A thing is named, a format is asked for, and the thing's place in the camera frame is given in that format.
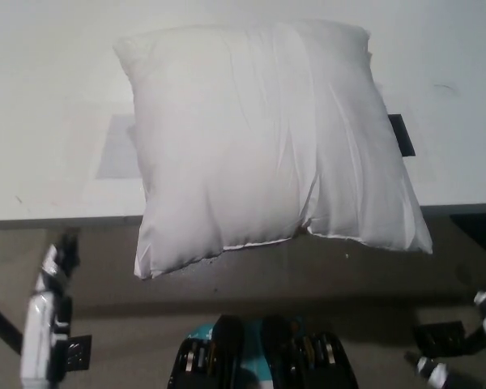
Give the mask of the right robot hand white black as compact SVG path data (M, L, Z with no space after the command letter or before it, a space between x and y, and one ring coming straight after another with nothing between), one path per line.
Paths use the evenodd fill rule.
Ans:
M486 388L486 378L457 370L447 363L451 358L478 355L486 363L486 290L477 292L473 302L480 325L470 333L460 321L426 323L413 328L417 350L406 352L404 360L428 387Z

